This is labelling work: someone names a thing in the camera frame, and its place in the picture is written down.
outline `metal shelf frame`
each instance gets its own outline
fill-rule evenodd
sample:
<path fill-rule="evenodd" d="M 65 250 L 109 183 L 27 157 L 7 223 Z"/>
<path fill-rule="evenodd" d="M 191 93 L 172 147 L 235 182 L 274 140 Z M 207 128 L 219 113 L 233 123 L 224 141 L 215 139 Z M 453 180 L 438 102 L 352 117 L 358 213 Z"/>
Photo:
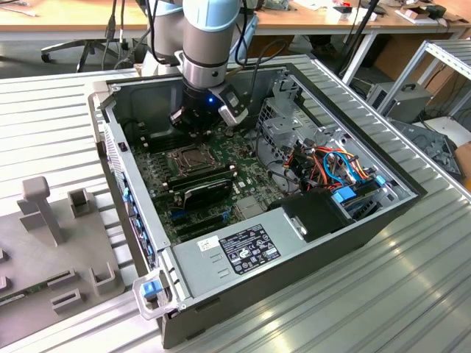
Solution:
<path fill-rule="evenodd" d="M 401 89 L 411 72 L 419 65 L 426 54 L 433 55 L 435 59 L 417 81 L 419 85 L 423 85 L 427 81 L 440 62 L 471 80 L 471 40 L 426 40 L 419 47 L 378 107 L 380 114 L 384 114 L 388 104 L 394 99 L 398 90 Z M 455 115 L 470 98 L 471 90 L 453 107 L 450 115 Z"/>

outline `label sticker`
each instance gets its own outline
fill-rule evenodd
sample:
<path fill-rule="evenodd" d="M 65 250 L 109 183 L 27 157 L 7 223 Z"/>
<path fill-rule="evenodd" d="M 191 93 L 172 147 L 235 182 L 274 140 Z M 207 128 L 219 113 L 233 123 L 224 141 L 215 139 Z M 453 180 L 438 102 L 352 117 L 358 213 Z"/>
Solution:
<path fill-rule="evenodd" d="M 261 224 L 221 239 L 219 243 L 237 274 L 245 274 L 281 256 Z"/>
<path fill-rule="evenodd" d="M 209 250 L 209 249 L 212 249 L 212 248 L 215 248 L 215 247 L 219 246 L 218 240 L 219 240 L 218 236 L 213 235 L 210 238 L 200 240 L 196 244 L 198 244 L 199 250 L 201 250 L 201 252 L 205 252 L 206 250 Z"/>

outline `robotic arm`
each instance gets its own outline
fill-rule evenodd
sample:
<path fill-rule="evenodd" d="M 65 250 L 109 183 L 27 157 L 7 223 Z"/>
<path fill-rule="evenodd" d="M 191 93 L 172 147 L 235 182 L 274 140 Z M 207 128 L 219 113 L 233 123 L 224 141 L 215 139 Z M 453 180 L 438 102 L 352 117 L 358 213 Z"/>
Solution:
<path fill-rule="evenodd" d="M 171 115 L 176 128 L 204 129 L 206 117 L 216 108 L 228 126 L 240 124 L 247 117 L 246 105 L 224 80 L 241 3 L 241 0 L 157 3 L 151 47 L 157 57 L 170 63 L 175 63 L 177 56 L 185 83 L 182 107 Z"/>

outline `power supply label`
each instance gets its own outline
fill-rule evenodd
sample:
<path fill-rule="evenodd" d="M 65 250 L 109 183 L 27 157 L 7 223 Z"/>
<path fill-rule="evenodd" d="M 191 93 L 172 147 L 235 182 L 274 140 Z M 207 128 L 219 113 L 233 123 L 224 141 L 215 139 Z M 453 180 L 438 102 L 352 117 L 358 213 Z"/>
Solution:
<path fill-rule="evenodd" d="M 219 240 L 237 274 L 245 274 L 280 257 L 280 253 L 261 224 Z"/>

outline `chair wheel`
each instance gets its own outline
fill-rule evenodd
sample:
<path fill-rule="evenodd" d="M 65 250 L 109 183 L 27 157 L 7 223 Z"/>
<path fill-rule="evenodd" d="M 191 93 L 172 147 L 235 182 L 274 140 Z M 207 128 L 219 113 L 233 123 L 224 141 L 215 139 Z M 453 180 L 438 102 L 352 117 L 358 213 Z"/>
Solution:
<path fill-rule="evenodd" d="M 51 62 L 51 55 L 50 54 L 41 54 L 41 60 L 45 63 Z"/>

